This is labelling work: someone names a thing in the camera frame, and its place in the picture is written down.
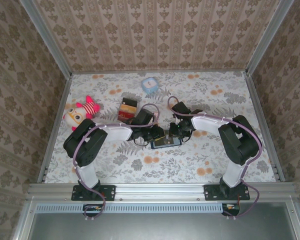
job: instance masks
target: table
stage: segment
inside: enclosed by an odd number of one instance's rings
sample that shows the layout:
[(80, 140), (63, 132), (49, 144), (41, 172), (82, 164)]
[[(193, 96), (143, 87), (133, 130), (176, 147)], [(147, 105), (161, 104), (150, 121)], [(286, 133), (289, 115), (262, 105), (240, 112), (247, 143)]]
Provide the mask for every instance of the table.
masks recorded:
[[(141, 81), (149, 77), (159, 82), (159, 90), (152, 94), (146, 94), (141, 87)], [(118, 108), (126, 97), (137, 100), (138, 109), (146, 103), (156, 104), (160, 109), (160, 126), (169, 128), (174, 118), (167, 100), (169, 96), (176, 96), (191, 110), (201, 109), (227, 118), (245, 116), (264, 145), (243, 72), (75, 74), (64, 112), (74, 107), (76, 102), (85, 103), (86, 95), (100, 104), (101, 110), (93, 119), (100, 124), (119, 122)], [(71, 132), (62, 120), (45, 183), (77, 182), (72, 160), (63, 149), (63, 143)], [(195, 131), (192, 138), (181, 146), (155, 150), (150, 145), (137, 146), (133, 141), (106, 142), (94, 161), (94, 167), (103, 184), (216, 183), (228, 162), (220, 137), (206, 131)], [(266, 149), (249, 166), (244, 180), (276, 181)]]

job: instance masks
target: patterned wallpaper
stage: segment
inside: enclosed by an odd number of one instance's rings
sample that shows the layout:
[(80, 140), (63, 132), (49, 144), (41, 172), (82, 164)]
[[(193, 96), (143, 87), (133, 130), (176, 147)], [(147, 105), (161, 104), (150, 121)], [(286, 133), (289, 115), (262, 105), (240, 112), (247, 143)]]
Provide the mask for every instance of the patterned wallpaper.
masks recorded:
[(244, 69), (280, 0), (35, 0), (73, 72)]
[(0, 0), (0, 240), (36, 182), (65, 79), (18, 0)]
[(295, 0), (253, 80), (287, 181), (300, 199), (300, 0)]

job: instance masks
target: wire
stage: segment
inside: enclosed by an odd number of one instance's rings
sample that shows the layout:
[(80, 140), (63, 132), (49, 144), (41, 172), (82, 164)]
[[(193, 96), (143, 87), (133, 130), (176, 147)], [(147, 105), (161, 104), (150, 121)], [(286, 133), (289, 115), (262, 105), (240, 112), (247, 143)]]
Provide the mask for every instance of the wire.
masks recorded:
[(253, 190), (256, 191), (256, 198), (255, 198), (254, 202), (252, 203), (252, 205), (248, 208), (247, 211), (245, 211), (245, 212), (243, 212), (243, 213), (241, 213), (241, 214), (239, 214), (239, 215), (237, 215), (237, 216), (233, 216), (230, 212), (223, 210), (224, 213), (226, 213), (226, 214), (228, 214), (229, 216), (233, 217), (233, 219), (243, 217), (243, 216), (246, 215), (248, 212), (250, 212), (251, 209), (257, 204), (257, 202), (258, 202), (258, 200), (259, 200), (259, 198), (260, 198), (260, 192), (258, 191), (258, 189), (256, 189), (254, 186), (251, 186), (251, 185), (247, 184), (243, 179), (241, 179), (241, 182), (242, 182), (244, 185), (246, 185), (248, 188), (251, 188), (251, 189), (253, 189)]
[(147, 104), (143, 105), (143, 106), (141, 107), (141, 109), (143, 109), (145, 106), (154, 106), (154, 107), (156, 108), (156, 110), (157, 110), (157, 112), (158, 112), (158, 116), (157, 116), (157, 117), (155, 116), (155, 119), (154, 119), (154, 121), (152, 122), (152, 125), (157, 124), (157, 123), (158, 123), (158, 120), (159, 120), (159, 117), (160, 117), (160, 110), (159, 110), (158, 106), (155, 105), (155, 104), (153, 104), (153, 103), (147, 103)]
[(183, 143), (186, 143), (186, 142), (188, 142), (188, 141), (191, 139), (192, 132), (193, 132), (193, 131), (191, 130), (191, 132), (190, 132), (190, 136), (188, 137), (188, 139), (187, 139), (187, 140), (185, 140), (185, 141), (184, 141), (184, 138), (185, 138), (185, 137), (182, 137), (182, 138), (181, 138), (181, 142), (183, 142)]
[[(146, 124), (146, 125), (138, 125), (138, 128), (146, 128), (146, 127), (150, 127), (150, 126), (153, 126), (155, 124), (158, 123), (158, 120), (159, 120), (159, 116), (160, 116), (160, 110), (159, 108), (155, 105), (155, 104), (152, 104), (152, 103), (147, 103), (145, 105), (143, 105), (141, 108), (143, 109), (145, 106), (154, 106), (156, 107), (157, 111), (158, 111), (158, 116), (155, 118), (155, 121), (152, 122), (152, 123), (149, 123), (149, 124)], [(98, 218), (102, 212), (105, 210), (105, 207), (106, 207), (106, 199), (105, 197), (98, 191), (88, 187), (84, 181), (82, 180), (81, 176), (80, 176), (80, 173), (78, 171), (78, 163), (76, 161), (76, 158), (77, 158), (77, 154), (78, 154), (78, 151), (80, 149), (80, 147), (82, 146), (83, 142), (86, 140), (86, 138), (96, 129), (99, 129), (99, 128), (104, 128), (104, 127), (136, 127), (135, 125), (127, 125), (127, 124), (122, 124), (122, 123), (111, 123), (111, 124), (101, 124), (101, 125), (96, 125), (94, 126), (93, 128), (91, 128), (84, 136), (83, 138), (80, 140), (79, 144), (77, 145), (75, 151), (74, 151), (74, 154), (73, 154), (73, 158), (72, 158), (72, 164), (74, 165), (74, 170), (75, 170), (75, 174), (77, 175), (77, 177), (79, 178), (79, 182), (81, 183), (81, 185), (86, 188), (88, 191), (91, 191), (95, 194), (97, 194), (101, 199), (102, 199), (102, 208), (100, 210), (99, 213), (97, 213), (96, 216), (93, 217), (94, 218)], [(84, 210), (84, 213), (83, 215), (85, 216), (86, 219), (88, 219), (89, 217), (87, 216), (86, 214), (87, 212), (87, 209)]]
[(138, 146), (140, 146), (140, 147), (146, 147), (146, 146), (148, 146), (148, 144), (149, 144), (149, 142), (148, 142), (146, 145), (140, 145), (140, 144), (136, 143), (136, 140), (135, 140), (135, 139), (133, 140), (133, 142), (134, 142), (135, 145), (138, 145)]
[(240, 123), (238, 123), (238, 122), (235, 122), (235, 121), (233, 121), (233, 120), (231, 120), (231, 119), (228, 119), (228, 118), (225, 118), (225, 117), (220, 117), (220, 116), (209, 115), (209, 114), (206, 114), (206, 113), (204, 113), (204, 114), (202, 114), (202, 113), (197, 113), (197, 114), (183, 114), (183, 113), (176, 112), (176, 111), (174, 111), (174, 110), (170, 107), (170, 99), (171, 99), (171, 98), (176, 99), (176, 101), (177, 101), (178, 103), (179, 103), (179, 100), (178, 100), (178, 98), (177, 98), (176, 96), (170, 96), (170, 97), (168, 98), (168, 101), (167, 101), (168, 107), (169, 107), (169, 109), (170, 109), (174, 114), (180, 115), (180, 116), (185, 116), (185, 117), (189, 117), (189, 116), (192, 116), (192, 117), (201, 117), (201, 116), (203, 116), (203, 117), (207, 117), (207, 118), (212, 118), (212, 119), (217, 119), (217, 120), (221, 120), (221, 121), (224, 121), (224, 122), (232, 123), (232, 124), (234, 124), (234, 125), (236, 125), (236, 126), (242, 128), (242, 129), (244, 129), (245, 131), (247, 131), (247, 132), (254, 138), (254, 140), (256, 141), (256, 143), (257, 143), (257, 145), (258, 145), (258, 147), (259, 147), (258, 154), (257, 154), (253, 159), (247, 161), (247, 163), (246, 163), (246, 165), (245, 165), (245, 167), (244, 167), (244, 169), (243, 169), (243, 171), (242, 171), (242, 174), (241, 174), (241, 176), (240, 176), (240, 180), (241, 180), (241, 182), (242, 182), (243, 184), (245, 184), (247, 187), (249, 187), (249, 188), (255, 190), (257, 196), (256, 196), (256, 198), (255, 198), (253, 204), (249, 207), (249, 209), (248, 209), (247, 211), (245, 211), (244, 213), (242, 213), (242, 214), (239, 214), (239, 215), (237, 215), (237, 216), (233, 216), (233, 215), (230, 214), (229, 212), (224, 211), (226, 214), (228, 214), (229, 216), (232, 216), (233, 218), (238, 218), (238, 217), (242, 217), (242, 216), (246, 215), (246, 214), (247, 214), (247, 213), (248, 213), (248, 212), (256, 205), (257, 201), (259, 200), (260, 193), (259, 193), (259, 191), (258, 191), (255, 187), (253, 187), (253, 186), (247, 184), (247, 183), (243, 180), (243, 177), (245, 176), (245, 174), (246, 174), (246, 172), (247, 172), (248, 166), (249, 166), (252, 162), (254, 162), (255, 160), (257, 160), (257, 159), (261, 156), (261, 154), (262, 154), (262, 144), (261, 144), (261, 141), (259, 140), (259, 138), (257, 137), (257, 135), (254, 134), (254, 133), (253, 133), (250, 129), (248, 129), (246, 126), (244, 126), (244, 125), (242, 125), (242, 124), (240, 124)]

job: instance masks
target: metal bar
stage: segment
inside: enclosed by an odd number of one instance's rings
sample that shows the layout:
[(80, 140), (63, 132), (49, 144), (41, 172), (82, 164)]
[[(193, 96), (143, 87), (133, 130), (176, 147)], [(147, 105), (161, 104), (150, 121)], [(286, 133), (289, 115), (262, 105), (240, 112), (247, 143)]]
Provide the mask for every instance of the metal bar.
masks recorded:
[(279, 159), (278, 159), (278, 155), (275, 149), (275, 145), (274, 142), (272, 141), (271, 138), (271, 134), (267, 125), (267, 121), (264, 115), (264, 112), (262, 110), (259, 98), (258, 98), (258, 94), (257, 94), (257, 90), (255, 88), (255, 84), (253, 82), (252, 76), (250, 74), (244, 74), (244, 78), (246, 81), (246, 85), (248, 87), (249, 93), (250, 93), (250, 97), (251, 97), (251, 101), (254, 107), (254, 111), (255, 111), (255, 115), (256, 118), (259, 122), (260, 125), (260, 130), (261, 130), (261, 134), (263, 136), (263, 140), (264, 140), (264, 144), (267, 150), (267, 153), (269, 155), (269, 158), (271, 160), (271, 162), (273, 164), (275, 164), (276, 169), (277, 169), (277, 174), (279, 175), (280, 181), (284, 182), (285, 181), (285, 176), (284, 176), (284, 172), (282, 171)]
[(13, 240), (27, 240), (29, 238), (35, 217), (36, 206), (37, 203), (32, 201), (24, 204)]
[(124, 71), (74, 71), (73, 75), (84, 75), (84, 74), (151, 74), (151, 73), (201, 73), (201, 72), (244, 72), (243, 68), (234, 69), (148, 69), (148, 70), (124, 70)]
[(48, 142), (48, 145), (46, 147), (46, 151), (45, 151), (44, 158), (43, 158), (43, 161), (42, 161), (42, 166), (41, 166), (39, 177), (38, 177), (38, 180), (37, 180), (38, 183), (41, 183), (43, 181), (45, 171), (48, 170), (48, 166), (49, 166), (50, 161), (51, 161), (52, 153), (54, 151), (56, 139), (57, 139), (57, 136), (58, 136), (60, 123), (61, 123), (61, 120), (62, 120), (62, 115), (64, 113), (65, 105), (66, 105), (68, 94), (69, 94), (69, 91), (70, 91), (71, 82), (72, 82), (71, 79), (66, 81), (64, 89), (63, 89), (63, 94), (62, 94), (62, 97), (61, 97), (60, 105), (59, 105), (58, 111), (57, 111), (56, 116), (55, 116), (52, 132), (51, 132), (49, 142)]
[[(117, 203), (234, 203), (236, 201), (205, 201), (204, 185), (212, 183), (177, 184), (115, 184)], [(253, 182), (249, 183), (260, 192), (260, 202), (288, 202), (296, 198), (292, 182)], [(74, 183), (31, 184), (26, 201), (37, 203), (77, 203), (71, 201)], [(257, 193), (250, 189), (251, 203)], [(81, 201), (79, 203), (101, 203), (100, 201)]]
[(255, 69), (257, 68), (261, 58), (265, 54), (269, 44), (274, 38), (278, 28), (280, 27), (282, 21), (287, 15), (292, 3), (294, 0), (282, 0), (279, 2), (278, 7), (276, 8), (268, 26), (266, 27), (255, 51), (246, 66), (246, 70), (249, 74), (253, 74)]
[(286, 208), (297, 240), (300, 240), (300, 203), (293, 200), (286, 203)]
[(65, 79), (68, 81), (71, 78), (71, 67), (68, 66), (67, 61), (64, 59), (62, 51), (58, 48), (58, 45), (53, 35), (47, 28), (47, 25), (43, 18), (41, 17), (39, 11), (33, 0), (20, 0), (24, 9), (28, 13), (31, 21), (33, 22), (35, 28), (41, 35), (45, 45), (48, 47), (50, 53), (52, 54), (56, 64), (59, 66), (61, 72), (63, 73)]
[(14, 235), (13, 235), (13, 240), (20, 240), (20, 236), (22, 234), (22, 232), (24, 231), (25, 229), (25, 223), (26, 223), (26, 218), (28, 216), (28, 213), (29, 213), (29, 208), (30, 208), (30, 203), (25, 203), (23, 205), (23, 209), (22, 209), (22, 212), (20, 214), (20, 217), (19, 217), (19, 220), (18, 220), (18, 224), (15, 228), (15, 231), (14, 231)]

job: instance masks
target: vent grille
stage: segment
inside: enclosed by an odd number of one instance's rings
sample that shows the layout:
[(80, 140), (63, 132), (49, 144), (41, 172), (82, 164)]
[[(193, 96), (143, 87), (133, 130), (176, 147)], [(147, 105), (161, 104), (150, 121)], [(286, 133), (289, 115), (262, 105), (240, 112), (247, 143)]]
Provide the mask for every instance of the vent grille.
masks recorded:
[[(44, 213), (83, 213), (83, 203), (40, 203), (36, 206), (36, 214)], [(108, 203), (104, 213), (222, 213), (222, 203)]]

